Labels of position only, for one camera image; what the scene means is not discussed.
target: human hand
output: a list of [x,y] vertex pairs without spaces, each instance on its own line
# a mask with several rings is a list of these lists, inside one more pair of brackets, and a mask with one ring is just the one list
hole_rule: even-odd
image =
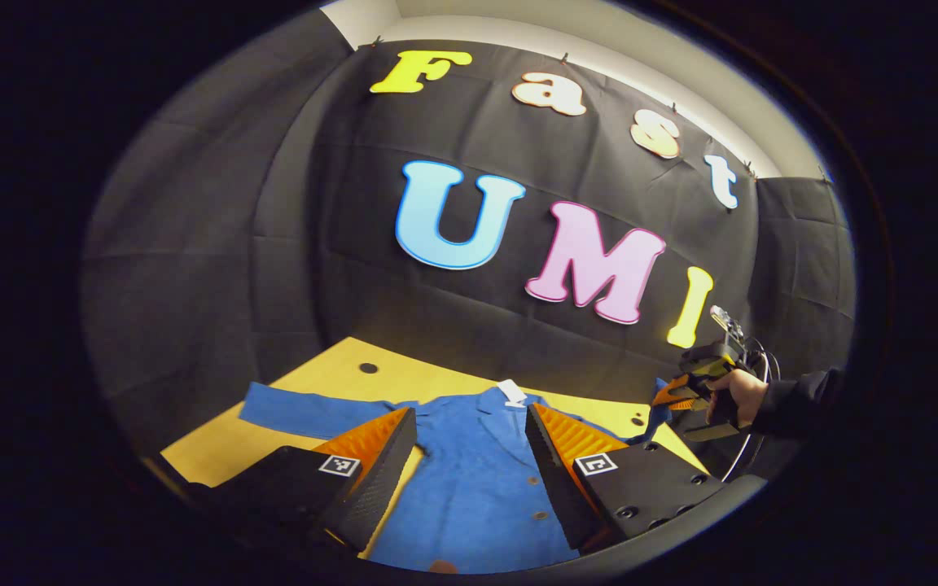
[[[769,388],[769,383],[763,383],[755,376],[739,368],[717,381],[706,384],[708,389],[714,391],[730,390],[730,396],[737,403],[737,423],[741,427],[750,426],[755,421],[763,397],[766,397],[766,390]],[[718,392],[712,393],[712,399],[708,402],[708,412],[704,416],[708,423],[712,422],[712,414],[715,412],[715,401],[718,400],[718,396]]]

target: black fabric backdrop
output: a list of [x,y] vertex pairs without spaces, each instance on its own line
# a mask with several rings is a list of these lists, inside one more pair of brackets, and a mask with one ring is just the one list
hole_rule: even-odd
[[[418,93],[370,94],[371,83],[407,49],[466,51],[473,62],[451,67]],[[518,103],[511,88],[531,71],[577,82],[588,111],[563,116]],[[573,63],[480,43],[362,47],[332,77],[335,96],[309,161],[309,189],[319,204],[309,214],[319,222],[317,300],[328,342],[351,335],[484,378],[645,401],[652,393],[647,381],[674,374],[682,352],[666,336],[682,310],[688,267],[703,267],[715,279],[709,303],[747,317],[758,240],[755,183],[722,145],[658,101]],[[681,157],[664,160],[633,143],[629,126],[640,108],[674,119]],[[727,212],[716,200],[705,155],[726,157],[737,173],[737,210]],[[405,189],[401,168],[410,160],[465,172],[440,223],[441,234],[455,242],[476,225],[476,178],[495,174],[525,186],[489,263],[448,271],[401,249],[394,225]],[[548,304],[525,292],[550,250],[550,205],[559,200],[595,210],[607,247],[634,227],[665,238],[640,322],[623,326],[600,318],[591,305]],[[718,331],[704,317],[699,339]]]
[[[407,49],[466,51],[473,62],[418,93],[369,93]],[[588,111],[518,103],[511,88],[529,71],[577,82]],[[677,123],[681,157],[633,143],[640,108]],[[736,210],[715,200],[705,155],[736,173]],[[455,242],[476,225],[476,178],[525,186],[489,263],[443,270],[397,244],[410,160],[465,173],[440,225]],[[665,238],[640,322],[526,294],[558,200],[596,211],[607,247],[633,227]],[[250,381],[271,383],[347,336],[484,378],[646,403],[655,376],[675,375],[682,350],[665,338],[694,265],[715,281],[706,307],[742,318],[785,376],[840,364],[852,333],[848,244],[826,183],[755,182],[722,145],[619,81],[480,43],[351,55],[313,11],[192,83],[134,141],[90,227],[83,318],[112,407],[153,452],[237,403]],[[703,315],[697,343],[719,334]],[[718,470],[733,442],[693,448]]]
[[[141,452],[320,352],[305,281],[270,270],[300,256],[305,194],[273,201],[264,186],[293,121],[349,55],[323,12],[291,20],[164,105],[109,178],[83,252],[82,321],[101,388]],[[287,232],[267,237],[263,224]],[[283,320],[277,297],[297,300]]]

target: letter u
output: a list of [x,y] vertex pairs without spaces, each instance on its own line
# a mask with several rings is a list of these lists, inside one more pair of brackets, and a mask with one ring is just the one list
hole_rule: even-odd
[[397,241],[420,262],[449,270],[466,270],[487,263],[498,252],[506,231],[509,212],[524,197],[524,186],[516,181],[484,175],[476,186],[484,192],[480,215],[472,238],[454,243],[440,236],[440,214],[451,186],[465,175],[450,164],[412,160],[403,167],[407,187],[397,212]]

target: person's arm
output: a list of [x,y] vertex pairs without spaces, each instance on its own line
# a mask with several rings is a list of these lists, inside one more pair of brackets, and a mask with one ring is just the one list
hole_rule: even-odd
[[805,374],[797,381],[769,384],[759,405],[752,430],[755,433],[803,439],[819,426],[826,412],[830,389],[841,383],[841,370],[831,368]]
[[841,370],[831,368],[811,372],[797,381],[763,383],[743,370],[734,370],[708,383],[708,388],[718,391],[708,406],[708,418],[718,403],[719,392],[729,390],[737,403],[737,419],[742,426],[751,423],[753,433],[803,439],[819,426],[841,378]]

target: shirt sleeve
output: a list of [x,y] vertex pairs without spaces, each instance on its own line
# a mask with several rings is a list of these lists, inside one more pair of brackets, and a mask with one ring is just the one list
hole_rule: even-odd
[[392,404],[381,400],[342,400],[310,393],[294,393],[251,383],[239,419],[287,434],[331,439],[418,401]]
[[829,397],[841,384],[841,370],[811,372],[797,381],[774,381],[766,389],[752,430],[763,435],[804,439],[823,419]]

